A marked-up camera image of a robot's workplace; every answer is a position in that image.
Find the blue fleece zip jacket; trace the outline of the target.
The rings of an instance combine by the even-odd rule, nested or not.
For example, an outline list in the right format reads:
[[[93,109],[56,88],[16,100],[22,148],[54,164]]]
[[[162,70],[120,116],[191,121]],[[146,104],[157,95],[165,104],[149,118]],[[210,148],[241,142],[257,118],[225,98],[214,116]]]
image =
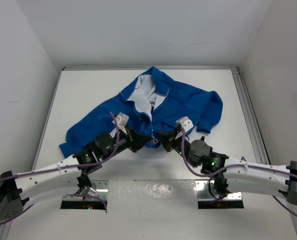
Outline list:
[[[222,110],[223,101],[216,91],[175,81],[153,66],[73,125],[59,149],[67,158],[98,134],[110,133],[115,127],[110,113],[127,115],[135,132],[151,137],[145,146],[158,148],[161,140],[157,133],[173,130],[178,119],[188,117],[198,132],[209,134],[220,122]]]

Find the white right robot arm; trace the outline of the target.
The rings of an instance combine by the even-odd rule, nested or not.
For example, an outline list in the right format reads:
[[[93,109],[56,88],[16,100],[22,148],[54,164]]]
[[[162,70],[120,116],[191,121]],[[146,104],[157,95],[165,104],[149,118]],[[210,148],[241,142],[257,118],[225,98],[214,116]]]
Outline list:
[[[297,161],[288,165],[268,165],[236,159],[213,151],[204,137],[189,142],[181,129],[159,131],[167,152],[176,151],[189,169],[200,167],[199,177],[213,179],[214,190],[221,197],[235,192],[282,198],[297,206]]]

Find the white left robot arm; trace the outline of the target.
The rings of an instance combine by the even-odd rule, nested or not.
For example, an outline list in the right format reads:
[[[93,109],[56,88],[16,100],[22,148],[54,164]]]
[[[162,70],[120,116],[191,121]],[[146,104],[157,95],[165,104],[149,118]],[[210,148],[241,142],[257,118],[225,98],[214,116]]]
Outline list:
[[[92,187],[89,174],[102,162],[124,150],[137,152],[151,141],[150,136],[132,128],[119,129],[115,136],[100,133],[94,141],[69,157],[31,172],[0,175],[0,222],[22,214],[28,207],[60,195],[85,194]]]

